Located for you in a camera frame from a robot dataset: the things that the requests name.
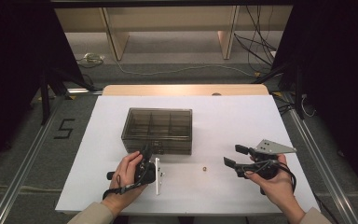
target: left hand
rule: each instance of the left hand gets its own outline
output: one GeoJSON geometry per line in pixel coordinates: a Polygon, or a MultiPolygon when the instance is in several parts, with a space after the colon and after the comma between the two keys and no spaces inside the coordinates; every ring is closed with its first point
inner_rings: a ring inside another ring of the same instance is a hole
{"type": "MultiPolygon", "coordinates": [[[[110,182],[110,189],[118,189],[134,183],[136,165],[142,160],[142,154],[139,151],[133,152],[124,157],[118,165],[115,174],[110,182]]],[[[114,217],[130,205],[147,185],[142,185],[135,189],[130,189],[124,194],[110,193],[103,199],[102,204],[106,205],[114,217]]]]}

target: right hand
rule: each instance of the right hand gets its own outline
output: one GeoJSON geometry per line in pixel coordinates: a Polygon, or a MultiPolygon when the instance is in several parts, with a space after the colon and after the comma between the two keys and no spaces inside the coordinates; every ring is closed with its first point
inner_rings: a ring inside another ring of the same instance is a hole
{"type": "MultiPolygon", "coordinates": [[[[283,154],[278,155],[278,161],[284,164],[280,165],[287,166],[286,157],[283,154]]],[[[269,200],[286,215],[289,223],[300,223],[305,212],[296,200],[292,178],[288,173],[280,169],[275,177],[268,180],[252,172],[247,172],[245,175],[264,190],[269,200]]]]}
{"type": "MultiPolygon", "coordinates": [[[[286,157],[283,154],[278,155],[278,161],[287,166],[286,157]]],[[[272,203],[278,206],[284,201],[287,201],[289,198],[295,197],[293,194],[291,176],[281,169],[275,177],[269,180],[264,179],[260,175],[252,172],[247,172],[245,174],[246,177],[264,190],[266,196],[272,203]]]]}

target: hand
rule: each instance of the hand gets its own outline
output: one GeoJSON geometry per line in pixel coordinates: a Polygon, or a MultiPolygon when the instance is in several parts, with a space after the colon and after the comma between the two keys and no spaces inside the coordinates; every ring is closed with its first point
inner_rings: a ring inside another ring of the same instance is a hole
{"type": "MultiPolygon", "coordinates": [[[[278,161],[287,166],[286,157],[283,154],[278,155],[278,161]]],[[[269,180],[252,172],[245,174],[264,190],[269,200],[281,209],[290,223],[299,223],[305,216],[293,193],[291,176],[285,171],[280,169],[277,175],[269,180]]]]}
{"type": "MultiPolygon", "coordinates": [[[[118,165],[115,174],[110,182],[110,189],[118,189],[134,183],[136,165],[142,160],[142,154],[139,151],[133,152],[124,157],[118,165]]],[[[103,199],[102,204],[106,205],[114,217],[130,205],[147,185],[142,185],[135,189],[130,189],[124,194],[110,193],[103,199]]]]}

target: aluminum rail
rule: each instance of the aluminum rail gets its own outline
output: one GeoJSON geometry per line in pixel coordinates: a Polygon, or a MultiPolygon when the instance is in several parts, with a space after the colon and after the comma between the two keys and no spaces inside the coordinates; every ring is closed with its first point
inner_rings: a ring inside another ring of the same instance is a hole
{"type": "Polygon", "coordinates": [[[29,172],[34,164],[34,160],[37,157],[37,154],[46,139],[46,135],[47,135],[48,130],[51,126],[51,123],[54,120],[57,110],[62,105],[63,100],[64,100],[64,96],[57,96],[56,99],[54,100],[54,104],[51,108],[51,115],[50,115],[49,119],[39,129],[37,136],[34,139],[30,149],[28,150],[27,155],[25,156],[24,160],[22,161],[22,164],[21,164],[18,172],[16,173],[12,182],[10,183],[9,187],[7,188],[7,191],[0,202],[0,223],[5,222],[7,215],[21,190],[21,186],[24,183],[27,175],[29,174],[29,172]]]}
{"type": "MultiPolygon", "coordinates": [[[[285,92],[283,98],[290,103],[293,103],[293,99],[289,93],[285,92]]],[[[352,224],[358,223],[358,216],[356,215],[351,202],[348,197],[345,195],[345,192],[338,184],[337,179],[335,178],[333,171],[328,165],[327,161],[324,159],[324,156],[316,144],[310,130],[305,122],[301,120],[296,111],[291,110],[290,115],[293,118],[301,136],[304,139],[304,142],[307,145],[307,149],[310,152],[310,155],[313,158],[313,161],[316,164],[316,168],[324,180],[325,185],[327,186],[334,202],[336,203],[337,209],[344,219],[345,223],[352,224]]]]}

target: strap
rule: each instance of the strap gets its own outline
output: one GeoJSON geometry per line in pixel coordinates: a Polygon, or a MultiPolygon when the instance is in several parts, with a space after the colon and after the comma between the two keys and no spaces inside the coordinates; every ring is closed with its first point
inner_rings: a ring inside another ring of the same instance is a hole
{"type": "Polygon", "coordinates": [[[115,194],[124,194],[125,192],[129,191],[130,189],[134,189],[136,187],[139,187],[140,184],[138,184],[137,186],[131,184],[131,185],[127,185],[123,188],[118,188],[118,189],[107,189],[104,194],[103,194],[103,199],[106,198],[107,195],[109,195],[110,193],[115,193],[115,194]]]}

